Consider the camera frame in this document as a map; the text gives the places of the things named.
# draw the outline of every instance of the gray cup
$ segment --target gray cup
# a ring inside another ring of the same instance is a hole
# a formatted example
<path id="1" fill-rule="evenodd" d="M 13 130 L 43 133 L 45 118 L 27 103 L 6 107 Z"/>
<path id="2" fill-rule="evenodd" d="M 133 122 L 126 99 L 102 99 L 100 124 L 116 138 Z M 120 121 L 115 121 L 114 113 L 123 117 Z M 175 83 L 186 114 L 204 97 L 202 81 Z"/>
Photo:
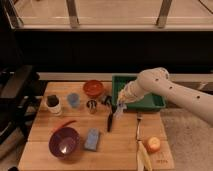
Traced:
<path id="1" fill-rule="evenodd" d="M 67 100 L 72 108 L 77 108 L 80 104 L 80 98 L 77 93 L 71 93 L 67 96 Z"/>

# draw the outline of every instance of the small cup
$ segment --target small cup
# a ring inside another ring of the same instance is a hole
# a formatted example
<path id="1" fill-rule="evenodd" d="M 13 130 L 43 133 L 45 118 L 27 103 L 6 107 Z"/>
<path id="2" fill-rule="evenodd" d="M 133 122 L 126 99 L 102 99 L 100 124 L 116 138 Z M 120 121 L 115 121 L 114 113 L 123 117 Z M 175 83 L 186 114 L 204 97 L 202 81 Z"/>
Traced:
<path id="1" fill-rule="evenodd" d="M 56 95 L 51 95 L 47 97 L 46 101 L 47 109 L 56 116 L 61 115 L 62 109 L 61 104 Z"/>
<path id="2" fill-rule="evenodd" d="M 95 100 L 89 100 L 86 106 L 90 114 L 94 114 L 97 112 L 97 102 Z"/>
<path id="3" fill-rule="evenodd" d="M 80 104 L 80 98 L 77 93 L 71 93 L 67 96 L 67 100 L 72 108 L 77 108 Z"/>

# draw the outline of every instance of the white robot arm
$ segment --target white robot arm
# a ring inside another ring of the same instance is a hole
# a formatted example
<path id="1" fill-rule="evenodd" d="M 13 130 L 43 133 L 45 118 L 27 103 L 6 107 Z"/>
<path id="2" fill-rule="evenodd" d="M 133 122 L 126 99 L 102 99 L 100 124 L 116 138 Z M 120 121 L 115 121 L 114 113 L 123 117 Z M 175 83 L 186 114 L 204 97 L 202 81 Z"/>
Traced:
<path id="1" fill-rule="evenodd" d="M 213 96 L 169 81 L 169 73 L 164 68 L 148 69 L 139 73 L 135 81 L 126 84 L 119 92 L 118 101 L 138 101 L 149 92 L 166 97 L 213 125 Z"/>

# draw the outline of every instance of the orange bowl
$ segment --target orange bowl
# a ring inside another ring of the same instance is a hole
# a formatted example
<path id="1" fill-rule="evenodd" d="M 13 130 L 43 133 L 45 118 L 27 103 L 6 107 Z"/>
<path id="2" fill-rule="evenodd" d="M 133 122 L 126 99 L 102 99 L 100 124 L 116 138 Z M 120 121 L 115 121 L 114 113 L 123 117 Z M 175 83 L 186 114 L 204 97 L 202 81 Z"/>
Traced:
<path id="1" fill-rule="evenodd" d="M 104 86 L 98 80 L 90 80 L 84 84 L 83 90 L 90 98 L 97 98 L 104 92 Z"/>

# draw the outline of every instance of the wooden table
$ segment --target wooden table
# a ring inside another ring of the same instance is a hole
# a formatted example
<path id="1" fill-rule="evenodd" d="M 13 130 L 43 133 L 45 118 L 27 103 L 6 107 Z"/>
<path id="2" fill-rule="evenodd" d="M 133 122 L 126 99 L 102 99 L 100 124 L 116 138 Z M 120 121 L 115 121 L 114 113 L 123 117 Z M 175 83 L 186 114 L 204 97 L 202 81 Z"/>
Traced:
<path id="1" fill-rule="evenodd" d="M 106 129 L 109 109 L 98 103 L 98 111 L 90 114 L 85 106 L 89 98 L 83 93 L 83 84 L 83 82 L 51 82 L 48 84 L 22 154 L 19 170 L 137 170 L 135 112 L 125 113 L 120 119 L 114 119 L 112 130 L 108 133 Z M 104 82 L 104 87 L 111 92 L 111 82 Z M 72 92 L 80 95 L 80 106 L 77 109 L 71 108 L 67 101 L 67 95 Z M 60 116 L 51 114 L 44 105 L 46 97 L 52 94 L 60 98 L 63 109 Z M 59 160 L 49 152 L 48 141 L 53 127 L 66 118 L 77 120 L 69 126 L 78 131 L 81 140 L 77 150 L 67 160 Z M 101 132 L 97 152 L 83 150 L 89 128 L 98 128 Z M 154 135 L 161 139 L 161 150 L 150 155 L 153 168 L 155 170 L 173 169 L 174 162 L 160 114 L 144 114 L 141 130 L 143 140 Z"/>

